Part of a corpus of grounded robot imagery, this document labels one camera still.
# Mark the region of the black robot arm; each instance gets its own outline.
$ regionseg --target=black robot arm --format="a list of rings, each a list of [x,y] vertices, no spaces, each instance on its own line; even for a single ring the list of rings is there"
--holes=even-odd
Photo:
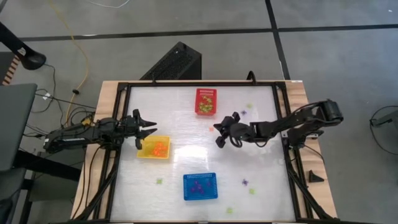
[[[104,118],[94,124],[76,124],[64,129],[52,131],[46,135],[44,149],[47,152],[58,152],[64,149],[85,147],[88,144],[99,144],[110,149],[121,146],[124,138],[135,136],[136,147],[141,149],[141,139],[145,139],[157,129],[140,130],[156,125],[154,122],[144,121],[138,110],[132,116],[122,118]]]
[[[326,100],[302,106],[290,115],[273,122],[250,122],[246,125],[239,123],[239,120],[239,114],[234,112],[232,116],[226,116],[220,124],[214,124],[221,134],[216,140],[218,147],[224,147],[226,138],[236,147],[242,147],[242,141],[257,145],[264,142],[262,146],[265,146],[268,140],[286,130],[290,145],[300,146],[308,135],[321,134],[323,131],[320,131],[320,128],[340,124],[343,115],[336,102]]]

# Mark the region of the black cable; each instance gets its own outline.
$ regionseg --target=black cable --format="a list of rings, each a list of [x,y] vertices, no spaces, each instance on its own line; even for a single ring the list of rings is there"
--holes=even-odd
[[[54,82],[54,85],[53,85],[52,94],[53,94],[53,96],[55,96],[55,88],[57,87],[57,84],[55,83],[55,67],[52,66],[52,65],[47,65],[47,64],[44,64],[44,65],[53,68],[52,80],[53,80],[53,82]],[[41,88],[41,89],[36,90],[36,93],[37,93],[38,91],[40,91],[40,90],[45,90],[46,92],[48,92],[45,88]],[[47,107],[44,108],[43,110],[40,110],[40,111],[30,111],[30,112],[31,112],[31,113],[43,113],[43,112],[47,111],[47,110],[50,108],[50,105],[52,104],[53,101],[54,101],[54,99],[52,98],[52,99],[50,100],[50,102],[48,103]]]
[[[40,128],[38,128],[38,127],[36,127],[36,126],[33,126],[33,125],[31,125],[31,124],[26,124],[26,126],[27,126],[28,128],[30,128],[30,129],[32,129],[33,131],[36,131],[36,132],[39,133],[39,134],[48,134],[48,133],[49,133],[48,131],[44,131],[43,129],[40,129]]]
[[[28,138],[41,138],[41,137],[43,137],[44,135],[43,134],[35,134],[34,136],[32,136],[32,135],[28,135],[28,134],[23,134],[25,137],[28,137]]]
[[[307,146],[307,145],[304,145],[304,146],[307,147],[307,148],[309,148],[309,149],[311,149],[311,150],[312,150],[313,152],[315,152],[316,154],[318,154],[318,155],[321,157],[323,163],[325,163],[325,160],[323,159],[323,156],[322,156],[318,151],[316,151],[315,149],[311,148],[310,146]]]
[[[88,168],[88,185],[87,185],[87,194],[86,194],[86,206],[87,207],[87,201],[88,201],[88,192],[90,191],[90,180],[91,180],[91,166],[93,165],[93,161],[95,158],[95,155],[97,154],[98,150],[100,149],[101,146],[98,146],[97,150],[94,152],[93,158],[91,159],[90,162],[90,167]]]
[[[80,114],[80,113],[85,113],[85,114],[86,114],[85,118],[89,117],[89,115],[88,115],[89,112],[88,112],[88,111],[77,111],[75,114],[73,114],[73,115],[70,116],[70,124],[71,124],[71,125],[74,124],[74,122],[73,122],[73,117],[75,117],[76,114]]]
[[[86,108],[84,108],[84,107],[82,107],[82,106],[78,106],[78,107],[74,108],[74,109],[70,112],[70,115],[71,115],[71,116],[68,117],[68,120],[67,120],[66,124],[69,123],[69,121],[72,122],[72,116],[74,116],[73,113],[74,113],[76,110],[80,110],[80,109],[82,109],[84,112],[87,112]]]
[[[38,94],[38,93],[35,93],[35,95],[37,95],[37,96],[45,96],[45,95],[41,95],[41,94]],[[61,100],[61,99],[58,99],[58,98],[55,98],[55,97],[52,97],[52,96],[48,96],[48,97],[51,98],[51,99],[59,100],[59,101],[61,101],[61,102],[70,103],[70,104],[78,105],[78,106],[84,106],[84,107],[91,108],[91,109],[96,109],[96,108],[93,107],[93,106],[87,106],[87,105],[83,105],[83,104],[79,104],[79,103],[74,103],[74,102],[67,101],[67,100]]]
[[[384,106],[384,107],[378,109],[376,112],[374,112],[374,114],[372,115],[371,119],[369,120],[369,128],[370,128],[370,130],[371,130],[372,137],[373,137],[374,141],[375,141],[376,144],[380,147],[381,150],[383,150],[384,152],[387,152],[387,153],[389,153],[389,154],[398,156],[398,153],[388,151],[387,149],[384,149],[384,148],[380,145],[379,141],[376,139],[376,136],[374,135],[373,127],[372,127],[372,120],[373,120],[373,118],[375,117],[375,115],[376,115],[378,112],[380,112],[380,110],[383,110],[383,109],[386,109],[386,108],[396,108],[396,107],[398,107],[398,106],[395,106],[395,105],[392,105],[392,106]]]
[[[240,139],[233,138],[232,136],[229,136],[229,141],[235,147],[242,147],[243,146],[243,143],[242,143],[242,141]]]
[[[118,162],[115,161],[107,178],[105,179],[103,184],[98,187],[96,195],[93,197],[92,201],[90,202],[91,205],[89,204],[89,206],[86,207],[85,210],[78,217],[76,217],[77,220],[87,220],[87,218],[90,216],[91,212],[93,211],[94,207],[97,206],[99,199],[103,196],[104,191],[109,186],[111,181],[113,181],[117,172],[118,172]]]
[[[81,202],[83,201],[83,196],[84,196],[84,194],[85,194],[85,184],[86,184],[86,153],[87,153],[87,152],[86,152],[85,150],[83,150],[83,151],[85,152],[85,156],[84,156],[85,161],[83,162],[83,188],[82,188],[82,191],[81,191],[81,197],[80,197],[79,205],[77,206],[76,211],[75,211],[75,213],[74,213],[73,216],[72,216],[72,219],[75,218],[75,216],[76,216],[76,214],[77,214],[77,211],[79,211]]]
[[[268,142],[265,142],[262,146],[260,146],[258,142],[254,142],[254,143],[255,143],[256,146],[258,146],[258,147],[264,147],[264,146],[266,146],[266,144],[267,144]]]
[[[58,108],[60,108],[60,111],[61,111],[60,125],[61,125],[61,128],[63,128],[63,125],[62,125],[63,111],[62,111],[61,104],[58,100],[57,100],[57,104],[58,104]]]

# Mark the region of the red snack box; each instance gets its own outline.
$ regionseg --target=red snack box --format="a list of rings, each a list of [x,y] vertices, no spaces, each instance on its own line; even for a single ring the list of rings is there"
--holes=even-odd
[[[195,112],[199,115],[214,115],[217,111],[217,90],[197,89]]]

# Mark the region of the small toy piece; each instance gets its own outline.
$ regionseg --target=small toy piece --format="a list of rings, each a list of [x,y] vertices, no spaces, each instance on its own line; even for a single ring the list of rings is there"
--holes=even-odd
[[[249,181],[247,181],[247,180],[243,179],[243,181],[242,181],[242,184],[243,184],[243,185],[247,186],[247,185],[248,185],[248,183],[249,183]]]

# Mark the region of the translucent white board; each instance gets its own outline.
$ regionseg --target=translucent white board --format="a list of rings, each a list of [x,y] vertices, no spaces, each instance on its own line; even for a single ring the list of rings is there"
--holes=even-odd
[[[214,116],[195,114],[197,88],[217,89]],[[170,136],[171,152],[167,160],[140,159],[135,138],[125,140],[111,221],[294,220],[280,136],[263,148],[246,142],[236,148],[227,140],[220,149],[215,143],[220,134],[210,129],[234,111],[246,112],[240,114],[240,122],[246,124],[276,120],[271,87],[134,87],[129,114],[133,109],[157,123],[153,135]],[[183,175],[205,172],[216,173],[218,198],[184,201]]]

